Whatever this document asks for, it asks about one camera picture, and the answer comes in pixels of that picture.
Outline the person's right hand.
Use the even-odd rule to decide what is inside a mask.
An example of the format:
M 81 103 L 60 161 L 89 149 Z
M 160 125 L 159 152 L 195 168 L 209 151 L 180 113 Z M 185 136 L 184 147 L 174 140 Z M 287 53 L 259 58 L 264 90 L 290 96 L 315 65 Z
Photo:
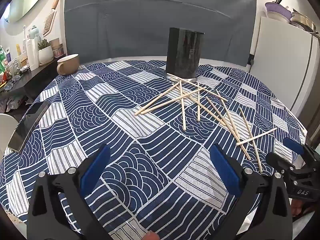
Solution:
M 305 202 L 298 199 L 291 201 L 292 217 L 302 217 L 308 213 L 316 211 L 319 208 L 319 200 L 316 202 Z

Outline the person's left hand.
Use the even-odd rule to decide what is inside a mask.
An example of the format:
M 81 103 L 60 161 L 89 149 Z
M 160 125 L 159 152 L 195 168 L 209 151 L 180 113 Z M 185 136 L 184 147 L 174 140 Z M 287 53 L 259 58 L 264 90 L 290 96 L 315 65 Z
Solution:
M 160 240 L 160 237 L 155 232 L 148 231 L 142 240 Z

